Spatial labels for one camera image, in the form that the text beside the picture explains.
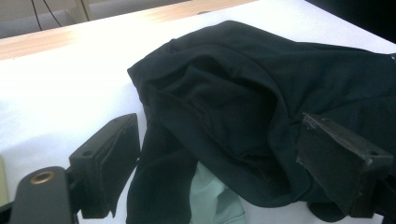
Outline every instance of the black jacket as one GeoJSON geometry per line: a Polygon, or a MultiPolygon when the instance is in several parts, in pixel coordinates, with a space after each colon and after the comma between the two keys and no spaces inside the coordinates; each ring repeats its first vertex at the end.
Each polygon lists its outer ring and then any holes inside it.
{"type": "Polygon", "coordinates": [[[296,162],[303,113],[396,155],[391,55],[296,43],[226,21],[171,40],[128,73],[148,130],[127,223],[188,223],[197,161],[258,206],[328,202],[296,162]]]}

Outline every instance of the white table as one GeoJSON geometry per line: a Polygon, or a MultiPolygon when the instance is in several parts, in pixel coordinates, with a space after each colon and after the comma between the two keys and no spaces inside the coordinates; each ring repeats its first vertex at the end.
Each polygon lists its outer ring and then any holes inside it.
{"type": "MultiPolygon", "coordinates": [[[[85,25],[86,32],[73,44],[0,61],[0,154],[11,200],[25,175],[52,165],[68,167],[68,156],[115,117],[136,113],[143,139],[145,116],[126,69],[173,37],[226,20],[295,41],[396,52],[396,45],[303,0],[261,0],[162,23],[94,21],[85,25]],[[96,38],[92,41],[88,34],[96,38]]],[[[125,204],[126,191],[114,219],[81,219],[80,223],[124,223],[125,204]]],[[[273,209],[243,205],[248,223],[324,223],[304,203],[273,209]]],[[[380,221],[375,216],[339,223],[380,221]]]]}

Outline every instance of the cable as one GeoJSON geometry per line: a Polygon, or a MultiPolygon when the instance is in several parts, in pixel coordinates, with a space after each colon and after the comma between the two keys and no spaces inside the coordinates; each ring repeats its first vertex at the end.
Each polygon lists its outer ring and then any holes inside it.
{"type": "Polygon", "coordinates": [[[56,17],[52,14],[52,11],[50,10],[50,7],[49,7],[49,5],[47,4],[47,1],[46,1],[46,0],[43,0],[43,2],[46,4],[47,9],[49,10],[49,13],[52,15],[52,18],[56,20],[56,17]]]}
{"type": "MultiPolygon", "coordinates": [[[[35,2],[34,0],[31,0],[32,5],[33,5],[33,9],[35,10],[35,2]]],[[[38,19],[38,15],[37,15],[37,11],[35,10],[35,19],[37,20],[38,23],[38,27],[40,27],[40,31],[43,31],[43,29],[41,28],[41,24],[40,24],[40,20],[38,19]]]]}

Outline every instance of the metal ring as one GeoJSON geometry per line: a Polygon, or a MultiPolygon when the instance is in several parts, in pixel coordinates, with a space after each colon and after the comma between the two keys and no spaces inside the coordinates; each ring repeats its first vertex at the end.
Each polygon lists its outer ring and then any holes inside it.
{"type": "Polygon", "coordinates": [[[50,181],[53,177],[55,177],[55,173],[53,173],[53,171],[42,172],[33,176],[32,179],[30,179],[30,183],[34,185],[44,184],[50,181]]]}

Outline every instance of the mint green cloth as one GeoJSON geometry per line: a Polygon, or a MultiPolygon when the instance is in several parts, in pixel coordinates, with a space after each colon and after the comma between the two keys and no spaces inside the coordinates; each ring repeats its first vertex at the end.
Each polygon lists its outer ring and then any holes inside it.
{"type": "Polygon", "coordinates": [[[239,197],[200,162],[190,191],[191,224],[246,224],[239,197]]]}

